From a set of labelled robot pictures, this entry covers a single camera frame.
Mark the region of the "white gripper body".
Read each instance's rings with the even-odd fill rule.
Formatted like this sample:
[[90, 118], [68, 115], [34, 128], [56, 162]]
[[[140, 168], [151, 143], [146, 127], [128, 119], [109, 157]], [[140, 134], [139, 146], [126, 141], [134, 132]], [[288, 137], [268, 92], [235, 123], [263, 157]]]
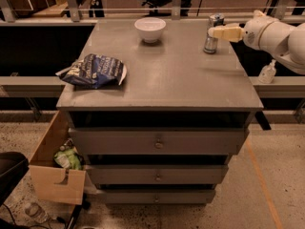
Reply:
[[260, 10], [254, 11], [254, 17], [246, 22], [243, 30], [243, 42], [246, 46], [264, 52], [275, 52], [278, 44], [275, 42], [274, 30], [278, 19], [266, 15]]

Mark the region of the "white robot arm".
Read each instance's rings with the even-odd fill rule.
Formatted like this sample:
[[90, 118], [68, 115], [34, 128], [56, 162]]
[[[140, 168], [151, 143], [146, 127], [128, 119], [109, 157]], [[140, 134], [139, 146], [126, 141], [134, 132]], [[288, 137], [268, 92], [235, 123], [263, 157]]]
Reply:
[[274, 60], [294, 73], [305, 74], [305, 24], [281, 22], [260, 10], [241, 28], [237, 23], [215, 26], [208, 35], [230, 42], [243, 41], [254, 50], [270, 54]]

